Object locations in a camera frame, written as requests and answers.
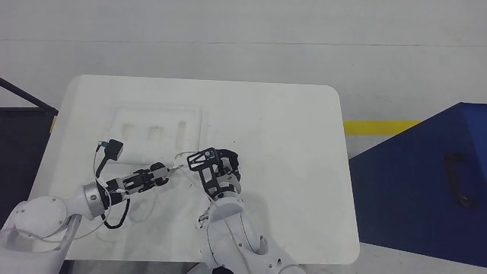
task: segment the blue panel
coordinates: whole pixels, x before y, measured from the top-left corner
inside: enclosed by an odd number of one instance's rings
[[[350,159],[361,242],[487,266],[487,186],[469,131],[475,117],[463,115],[467,106],[457,104]],[[474,133],[487,140],[485,132]],[[450,188],[444,159],[453,153],[465,160],[456,170],[463,194],[476,201],[471,209]]]
[[[480,167],[487,180],[487,104],[462,104]]]

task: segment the yellow tape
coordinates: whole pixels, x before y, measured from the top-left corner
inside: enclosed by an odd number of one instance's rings
[[[53,123],[51,124],[51,130],[49,131],[49,134],[53,133],[54,124],[56,124],[56,117],[57,116],[54,116]]]
[[[345,121],[345,135],[397,135],[421,121]]]

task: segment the gray floor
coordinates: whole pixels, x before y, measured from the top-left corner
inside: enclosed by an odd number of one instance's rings
[[[76,75],[327,84],[344,119],[487,103],[485,0],[0,0],[0,75],[59,107]],[[0,105],[18,100],[0,91]],[[349,156],[386,137],[348,137]],[[184,272],[77,262],[75,273]],[[487,273],[362,245],[315,273]]]

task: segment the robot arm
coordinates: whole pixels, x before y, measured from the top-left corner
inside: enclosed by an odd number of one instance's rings
[[[249,220],[239,196],[237,154],[209,148],[190,155],[187,161],[189,169],[199,173],[212,201],[199,219],[202,254],[208,268],[223,266],[235,274],[306,273],[272,239],[258,233]]]
[[[114,140],[103,144],[106,146],[105,158],[110,157],[116,161],[123,144]],[[116,148],[116,156],[110,155],[113,146],[119,147]],[[103,165],[100,165],[99,171],[103,169]],[[98,182],[80,186],[69,199],[43,196],[19,203],[0,231],[0,272],[58,273],[71,242],[88,235],[75,238],[83,217],[93,220],[102,216],[104,219],[107,209],[129,199],[131,194],[141,193],[167,183],[171,171],[162,163],[156,163],[149,169],[137,170],[124,178],[112,179],[103,186]],[[44,239],[64,230],[65,234],[61,241]],[[22,241],[25,240],[22,234],[29,235],[28,240],[41,239],[45,242],[58,243],[58,246],[46,252],[32,252],[30,247],[19,245],[26,242]]]
[[[97,170],[97,178],[107,162],[106,158],[116,161],[122,151],[120,142],[110,140],[103,143],[106,156]],[[189,169],[199,173],[203,188],[212,201],[207,212],[199,218],[202,255],[208,268],[223,266],[236,274],[306,273],[272,239],[258,233],[250,222],[244,202],[239,196],[240,172],[236,153],[208,148],[190,155],[187,161]],[[131,194],[167,183],[173,170],[156,163],[150,169],[137,170],[124,178],[112,179],[103,186],[99,182],[80,186],[69,199],[45,196],[19,203],[0,231],[0,272],[58,273],[71,242],[95,231],[75,238],[83,217],[88,220],[98,216],[104,218],[105,210],[124,200],[128,202]],[[114,228],[106,221],[103,223],[108,228]],[[65,235],[61,241],[44,239],[64,230]],[[33,238],[59,245],[50,251],[34,253],[19,246],[17,240],[22,238],[19,232],[31,235],[27,236],[31,239],[35,235]]]

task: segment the black cable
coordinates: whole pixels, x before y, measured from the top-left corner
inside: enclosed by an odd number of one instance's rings
[[[100,145],[97,146],[97,152],[100,150]],[[109,158],[105,155],[105,157],[103,157],[103,160],[101,160],[100,162],[100,165],[98,165],[98,168],[97,168],[97,171],[95,173],[95,176],[97,178],[100,177],[101,175],[101,171],[103,170],[103,168],[105,167],[105,165],[107,164]],[[123,211],[123,215],[122,215],[122,218],[120,219],[120,222],[117,224],[117,225],[110,225],[105,217],[105,214],[102,214],[101,215],[101,218],[104,220],[104,225],[110,229],[110,230],[115,230],[117,228],[120,228],[122,225],[123,225],[123,222],[125,221],[125,218],[127,216],[127,214],[129,213],[129,207],[130,207],[130,198],[127,198],[126,200],[126,204],[125,204],[125,211]]]
[[[110,229],[110,230],[115,230],[117,228],[120,228],[123,225],[123,222],[125,221],[125,217],[127,216],[127,213],[129,212],[129,207],[130,207],[130,198],[126,200],[125,204],[125,211],[123,211],[122,218],[120,219],[119,224],[117,225],[110,225],[107,221],[104,222],[105,226]],[[101,218],[105,220],[105,214],[102,214]]]
[[[101,171],[103,170],[103,168],[105,167],[105,164],[107,162],[108,162],[108,158],[107,157],[103,157],[103,160],[101,160],[100,165],[98,165],[97,172],[95,174],[95,176],[97,176],[97,178],[100,177]]]

